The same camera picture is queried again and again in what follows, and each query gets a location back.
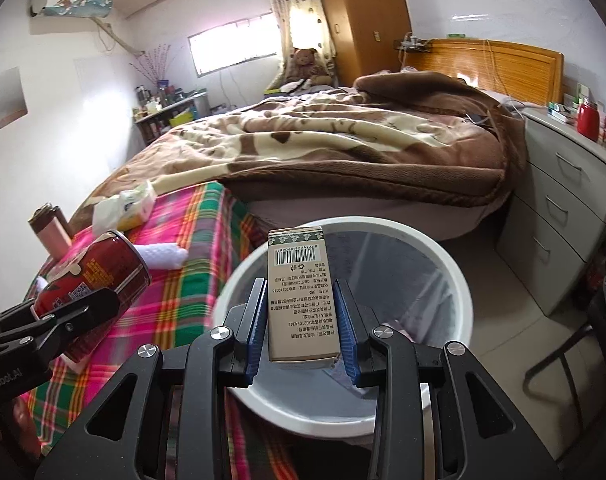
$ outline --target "wooden headboard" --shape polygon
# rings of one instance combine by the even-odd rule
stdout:
[[[468,84],[539,105],[562,102],[563,54],[489,40],[432,40],[431,52],[408,52],[405,65],[462,77]]]

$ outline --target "plaid tablecloth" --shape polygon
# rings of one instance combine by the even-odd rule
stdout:
[[[154,343],[161,349],[173,348],[203,333],[230,274],[265,241],[245,206],[217,182],[159,197],[149,221],[129,232],[128,238],[136,244],[177,242],[189,250],[188,261],[181,270],[152,271],[151,285],[112,327],[80,375],[59,358],[53,362],[49,383],[26,394],[44,452],[139,346]],[[77,254],[92,240],[90,229],[81,231],[69,254]],[[48,262],[39,274],[45,275],[51,266]],[[32,285],[28,297],[34,294]],[[179,402],[179,395],[174,402]],[[295,480],[281,432],[258,420],[232,395],[227,395],[225,403],[233,477]],[[167,479],[174,473],[173,430]]]

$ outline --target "floor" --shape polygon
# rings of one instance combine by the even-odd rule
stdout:
[[[570,307],[547,318],[523,284],[494,250],[497,230],[492,219],[464,237],[443,242],[468,280],[474,304],[470,349],[510,397],[554,458],[578,436],[570,389],[560,362],[555,362],[523,392],[523,374],[560,346],[585,320]],[[589,424],[606,395],[603,357],[593,336],[567,354]]]

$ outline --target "trash can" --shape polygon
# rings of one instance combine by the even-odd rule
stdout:
[[[322,226],[332,279],[344,278],[357,303],[381,322],[399,325],[413,340],[442,347],[470,344],[472,299],[461,269],[434,240],[398,222],[340,217],[310,222]],[[246,258],[219,296],[213,326],[230,307],[247,301],[254,279],[267,276],[267,243]],[[359,392],[337,380],[336,370],[288,369],[270,363],[267,336],[258,375],[248,388],[231,388],[248,408],[292,433],[315,438],[356,438],[374,433],[376,388]],[[423,408],[429,391],[421,386]]]

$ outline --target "triangular cutout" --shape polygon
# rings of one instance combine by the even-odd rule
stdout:
[[[478,434],[482,438],[490,438],[512,431],[514,428],[512,420],[479,378],[472,373],[467,373],[466,381],[477,419]]]
[[[128,374],[115,388],[100,410],[87,423],[87,433],[109,438],[114,442],[120,440],[128,416],[129,404],[132,401],[136,376]]]

